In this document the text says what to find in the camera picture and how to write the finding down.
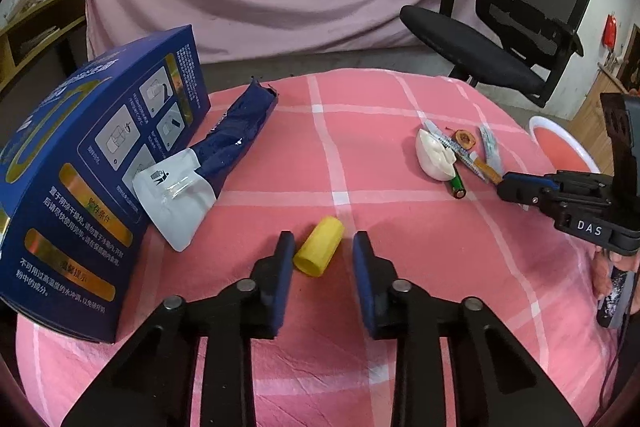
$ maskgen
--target metal screw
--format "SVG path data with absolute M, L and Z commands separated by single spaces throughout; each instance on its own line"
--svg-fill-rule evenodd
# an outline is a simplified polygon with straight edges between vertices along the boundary
M 469 297 L 465 299 L 465 308 L 473 312 L 479 312 L 484 307 L 482 301 L 477 297 Z
M 397 292 L 408 292 L 411 289 L 411 283 L 406 279 L 396 279 L 391 285 Z
M 236 288 L 241 292 L 252 292 L 255 289 L 255 281 L 253 279 L 241 279 L 236 283 Z
M 178 295 L 171 295 L 162 301 L 162 305 L 168 310 L 175 310 L 176 308 L 179 308 L 183 302 L 184 299 L 182 297 Z

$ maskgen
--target human hand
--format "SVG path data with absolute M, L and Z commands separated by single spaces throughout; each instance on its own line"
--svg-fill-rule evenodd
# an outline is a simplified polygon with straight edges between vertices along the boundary
M 593 285 L 593 294 L 599 301 L 604 299 L 613 290 L 613 285 L 609 277 L 609 259 L 616 268 L 622 271 L 632 270 L 638 271 L 640 263 L 640 255 L 636 253 L 633 256 L 626 257 L 619 253 L 610 252 L 607 258 L 601 247 L 596 247 L 596 253 L 591 261 L 591 284 Z M 631 313 L 640 311 L 640 285 L 636 288 L 633 302 L 631 302 Z

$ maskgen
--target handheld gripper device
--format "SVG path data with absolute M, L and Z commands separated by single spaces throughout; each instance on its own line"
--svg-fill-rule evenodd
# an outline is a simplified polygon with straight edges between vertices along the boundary
M 440 338 L 449 343 L 458 427 L 578 427 L 564 396 L 489 307 L 455 303 L 399 279 L 366 232 L 353 239 L 362 319 L 374 340 L 397 341 L 392 427 L 446 427 Z
M 532 176 L 507 172 L 498 185 L 504 201 L 537 206 L 556 229 L 600 246 L 635 255 L 640 248 L 640 98 L 602 93 L 614 176 L 558 171 Z M 634 274 L 610 264 L 613 291 L 598 303 L 598 323 L 619 328 L 634 293 Z
M 191 425 L 200 339 L 207 338 L 200 425 L 255 426 L 251 339 L 273 339 L 284 320 L 295 242 L 282 232 L 272 256 L 218 295 L 167 297 L 73 406 L 63 427 Z

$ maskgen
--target black chair seat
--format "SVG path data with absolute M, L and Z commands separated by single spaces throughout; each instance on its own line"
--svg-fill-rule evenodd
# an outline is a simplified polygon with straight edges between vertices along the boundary
M 537 94 L 545 87 L 545 81 L 523 62 L 462 22 L 417 6 L 404 6 L 400 20 L 428 47 L 478 82 L 524 94 Z

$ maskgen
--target black mesh chair back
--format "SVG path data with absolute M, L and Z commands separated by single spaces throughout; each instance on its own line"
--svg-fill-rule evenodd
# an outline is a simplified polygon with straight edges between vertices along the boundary
M 558 65 L 560 21 L 576 31 L 589 0 L 476 0 L 479 19 L 500 38 L 502 47 L 527 66 Z

